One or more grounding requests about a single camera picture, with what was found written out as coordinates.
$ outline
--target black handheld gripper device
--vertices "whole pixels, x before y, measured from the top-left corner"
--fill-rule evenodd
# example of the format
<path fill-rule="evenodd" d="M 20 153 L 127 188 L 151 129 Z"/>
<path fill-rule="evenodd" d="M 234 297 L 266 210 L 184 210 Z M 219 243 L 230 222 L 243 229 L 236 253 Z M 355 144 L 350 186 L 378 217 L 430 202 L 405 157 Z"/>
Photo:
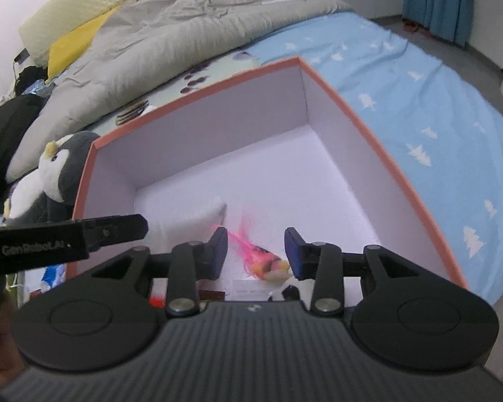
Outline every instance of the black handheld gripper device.
<path fill-rule="evenodd" d="M 1 391 L 12 402 L 502 402 L 483 364 L 492 308 L 394 252 L 348 254 L 285 231 L 299 301 L 216 302 L 196 281 L 220 276 L 227 231 L 169 254 L 132 247 L 28 302 L 13 324 L 28 366 Z M 345 276 L 363 300 L 344 306 Z M 164 309 L 149 305 L 167 278 Z"/>

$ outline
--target gray floor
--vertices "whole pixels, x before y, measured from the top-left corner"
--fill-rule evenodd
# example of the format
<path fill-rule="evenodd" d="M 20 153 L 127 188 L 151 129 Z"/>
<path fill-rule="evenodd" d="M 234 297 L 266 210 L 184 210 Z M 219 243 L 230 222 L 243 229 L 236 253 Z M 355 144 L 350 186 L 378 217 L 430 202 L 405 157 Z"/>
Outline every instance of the gray floor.
<path fill-rule="evenodd" d="M 464 80 L 475 86 L 487 101 L 503 115 L 503 96 L 499 91 L 500 69 L 475 50 L 464 50 L 444 41 L 431 39 L 422 33 L 408 33 L 403 30 L 400 18 L 376 21 L 399 36 L 405 37 L 430 55 L 441 59 L 454 69 Z M 503 296 L 494 306 L 499 317 L 500 329 L 496 344 L 486 363 L 486 367 L 500 380 L 503 379 Z"/>

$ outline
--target red object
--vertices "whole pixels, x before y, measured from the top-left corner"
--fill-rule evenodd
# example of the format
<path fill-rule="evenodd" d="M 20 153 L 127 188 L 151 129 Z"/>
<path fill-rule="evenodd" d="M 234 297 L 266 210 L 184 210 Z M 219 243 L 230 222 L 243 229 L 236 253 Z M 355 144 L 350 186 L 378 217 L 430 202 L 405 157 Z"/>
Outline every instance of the red object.
<path fill-rule="evenodd" d="M 156 308 L 166 307 L 166 301 L 161 297 L 152 296 L 151 298 L 149 298 L 149 303 L 151 304 L 151 306 Z"/>
<path fill-rule="evenodd" d="M 200 300 L 225 300 L 225 292 L 217 290 L 200 290 Z"/>
<path fill-rule="evenodd" d="M 414 21 L 404 21 L 404 27 L 403 30 L 407 31 L 408 33 L 415 33 L 419 30 L 419 26 L 414 23 Z"/>

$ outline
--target penguin plush toy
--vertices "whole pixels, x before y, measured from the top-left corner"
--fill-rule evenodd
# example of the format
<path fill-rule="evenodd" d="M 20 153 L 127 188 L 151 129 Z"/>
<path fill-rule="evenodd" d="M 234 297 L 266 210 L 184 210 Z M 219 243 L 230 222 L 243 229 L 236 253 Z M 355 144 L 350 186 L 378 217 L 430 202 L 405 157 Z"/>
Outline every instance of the penguin plush toy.
<path fill-rule="evenodd" d="M 47 143 L 38 169 L 23 177 L 4 204 L 4 223 L 23 225 L 69 220 L 92 142 L 99 137 L 80 131 Z"/>

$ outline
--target light blue bed sheet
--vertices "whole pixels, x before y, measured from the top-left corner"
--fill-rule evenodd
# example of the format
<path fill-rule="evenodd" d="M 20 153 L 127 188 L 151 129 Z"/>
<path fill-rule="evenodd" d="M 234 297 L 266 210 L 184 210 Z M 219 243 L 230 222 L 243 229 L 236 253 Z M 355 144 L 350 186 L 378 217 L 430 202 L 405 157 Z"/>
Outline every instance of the light blue bed sheet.
<path fill-rule="evenodd" d="M 354 13 L 311 19 L 247 47 L 262 64 L 301 55 L 396 160 L 470 289 L 503 294 L 503 117 L 441 60 Z"/>

